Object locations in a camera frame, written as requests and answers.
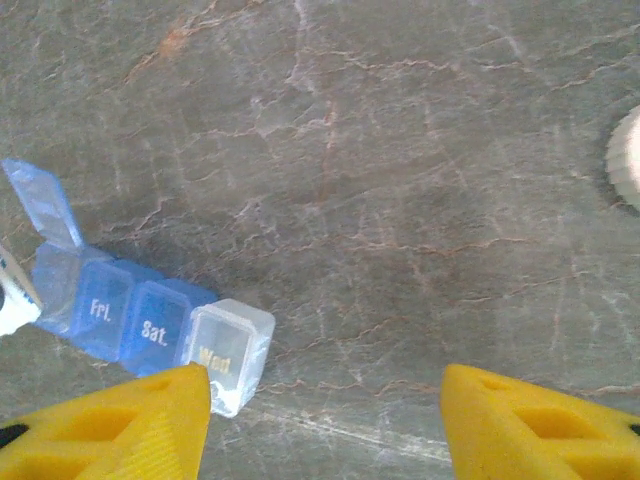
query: yellow object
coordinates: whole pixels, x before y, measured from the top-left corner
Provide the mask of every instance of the yellow object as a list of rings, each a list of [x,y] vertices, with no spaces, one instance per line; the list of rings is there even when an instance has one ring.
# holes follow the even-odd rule
[[[196,479],[210,407],[190,364],[44,408],[3,428],[0,480]]]
[[[640,480],[640,417],[463,365],[440,407],[457,480]]]

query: gray marble surface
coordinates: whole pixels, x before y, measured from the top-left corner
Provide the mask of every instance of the gray marble surface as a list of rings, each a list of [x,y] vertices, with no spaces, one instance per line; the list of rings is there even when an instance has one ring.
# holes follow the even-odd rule
[[[603,165],[638,8],[0,1],[0,156],[58,174],[91,243],[276,315],[201,479],[452,479],[447,363],[640,411],[640,216]],[[130,378],[0,339],[3,419]]]

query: open lid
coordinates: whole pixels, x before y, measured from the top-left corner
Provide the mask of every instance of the open lid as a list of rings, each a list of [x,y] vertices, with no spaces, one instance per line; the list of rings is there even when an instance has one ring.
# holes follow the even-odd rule
[[[2,168],[33,226],[48,242],[63,250],[84,245],[71,205],[54,174],[10,158],[3,160]]]

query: white object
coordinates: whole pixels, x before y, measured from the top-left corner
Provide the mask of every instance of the white object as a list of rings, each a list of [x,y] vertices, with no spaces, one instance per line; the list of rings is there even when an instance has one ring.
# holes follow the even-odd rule
[[[35,322],[42,303],[31,281],[13,256],[0,245],[0,336]]]
[[[276,320],[269,312],[225,299],[195,308],[183,363],[207,367],[211,411],[235,417],[256,392]]]
[[[618,195],[640,210],[640,106],[631,110],[613,131],[607,172]]]

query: blue pill compartment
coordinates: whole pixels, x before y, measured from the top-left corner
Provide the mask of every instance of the blue pill compartment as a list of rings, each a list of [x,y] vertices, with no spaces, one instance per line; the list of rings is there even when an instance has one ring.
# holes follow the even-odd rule
[[[87,245],[58,178],[22,160],[2,162],[9,182],[45,242],[36,249],[33,285],[43,310],[35,325],[61,337],[71,332],[78,278],[85,264],[112,257]]]
[[[138,377],[183,364],[194,308],[217,295],[178,279],[147,281],[131,299],[131,322],[120,350],[120,363]]]
[[[86,264],[78,282],[71,342],[96,358],[118,361],[135,289],[162,279],[160,272],[129,260]]]

